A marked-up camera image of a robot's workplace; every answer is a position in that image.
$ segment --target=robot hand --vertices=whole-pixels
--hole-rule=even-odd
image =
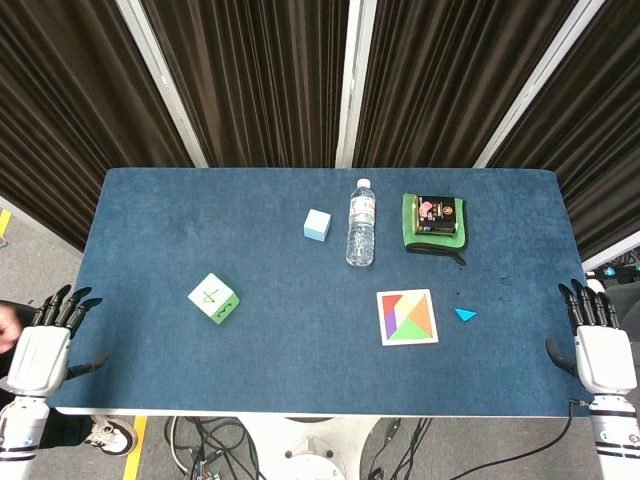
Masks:
[[[92,372],[104,364],[107,358],[103,355],[93,364],[67,370],[71,340],[86,313],[102,302],[101,298],[92,298],[78,306],[91,291],[91,288],[81,288],[61,306],[70,289],[70,285],[65,285],[36,311],[31,326],[20,336],[9,375],[0,380],[0,388],[20,396],[48,397],[65,380]]]
[[[61,306],[71,287],[65,285],[45,300],[26,327],[0,388],[16,395],[0,411],[0,478],[26,479],[49,415],[46,399],[65,380],[92,372],[107,360],[67,369],[69,346],[86,313],[102,299],[78,305],[91,289],[75,292]]]
[[[558,367],[578,377],[594,395],[589,406],[598,459],[605,480],[636,478],[640,471],[640,429],[636,411],[624,397],[637,381],[629,338],[620,330],[606,295],[572,280],[574,292],[558,285],[569,310],[576,364],[563,358],[553,340],[547,353]]]

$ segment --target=dark brown curtain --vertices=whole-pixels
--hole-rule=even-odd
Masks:
[[[554,170],[583,258],[640,230],[638,2],[605,2],[490,165]]]
[[[354,165],[473,166],[575,3],[379,0]]]
[[[143,3],[210,165],[334,165],[346,0]]]
[[[193,166],[112,0],[0,3],[0,195],[83,248],[107,169]]]

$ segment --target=water bottle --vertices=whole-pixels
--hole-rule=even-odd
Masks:
[[[349,234],[347,236],[347,263],[354,267],[366,267],[373,262],[374,224],[376,222],[376,196],[371,182],[358,180],[351,194],[349,210]]]

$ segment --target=light blue cube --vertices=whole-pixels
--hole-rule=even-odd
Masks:
[[[318,210],[309,210],[307,220],[304,222],[304,236],[319,242],[324,242],[329,231],[331,215]]]

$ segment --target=gray floor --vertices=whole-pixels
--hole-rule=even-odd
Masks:
[[[74,282],[80,259],[50,243],[45,234],[14,217],[5,236],[9,246],[0,249],[0,298],[37,305],[61,285]],[[639,406],[637,390],[631,397]],[[138,471],[140,479],[183,478],[163,439],[165,420],[149,419]],[[362,478],[382,445],[388,421],[379,422],[367,442]],[[435,419],[416,455],[412,478],[447,479],[475,465],[522,453],[554,438],[564,423],[563,419]],[[404,453],[415,424],[416,420],[404,420],[396,438],[379,457],[377,465],[387,472],[386,478]],[[178,443],[196,444],[195,431],[184,427],[178,429]],[[246,455],[241,455],[241,460],[246,461]],[[88,446],[39,451],[32,478],[120,479],[124,464],[125,459],[107,457]],[[232,478],[224,467],[220,476],[222,480]],[[249,477],[239,474],[238,478]],[[468,478],[599,479],[589,420],[577,419],[567,437],[544,453],[479,471]]]

